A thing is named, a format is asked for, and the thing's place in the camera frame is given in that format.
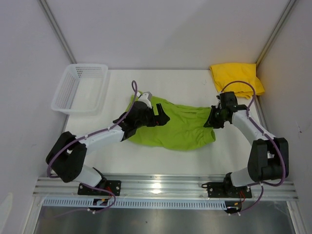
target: white plastic basket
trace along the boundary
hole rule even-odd
[[[51,108],[65,114],[96,115],[104,105],[108,67],[103,64],[71,64],[66,67]]]

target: green towel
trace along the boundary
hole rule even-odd
[[[175,105],[155,96],[152,96],[151,103],[155,115],[158,114],[156,104],[160,103],[170,121],[164,126],[143,126],[137,129],[129,141],[183,151],[194,150],[215,141],[213,128],[203,127],[208,119],[210,107]]]

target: white wall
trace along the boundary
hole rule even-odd
[[[308,233],[312,233],[311,12],[312,1],[300,0],[258,70],[266,89],[261,99],[269,128],[289,142],[290,178]]]
[[[255,62],[288,0],[48,0],[78,62],[207,69]]]
[[[0,30],[0,202],[13,193],[3,233],[18,234],[64,122],[50,103],[69,62],[35,0],[1,1]]]

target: yellow towel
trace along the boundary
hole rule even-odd
[[[251,84],[257,95],[264,93],[261,81],[255,75],[255,64],[223,63],[210,66],[210,70],[218,92],[231,81],[242,80]],[[251,98],[253,96],[251,88],[243,83],[231,84],[224,91],[233,91],[238,97]]]

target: white tabletop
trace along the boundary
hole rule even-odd
[[[69,116],[66,131],[81,135],[107,127],[126,109],[133,94],[131,81],[141,91],[175,104],[211,106],[217,103],[210,71],[207,70],[111,70],[103,110],[96,116]],[[238,98],[239,104],[250,100]],[[255,106],[251,113],[259,121]],[[172,151],[123,141],[87,155],[85,164],[103,173],[151,175],[216,175],[247,166],[251,145],[229,123],[215,130],[216,141],[188,152]]]

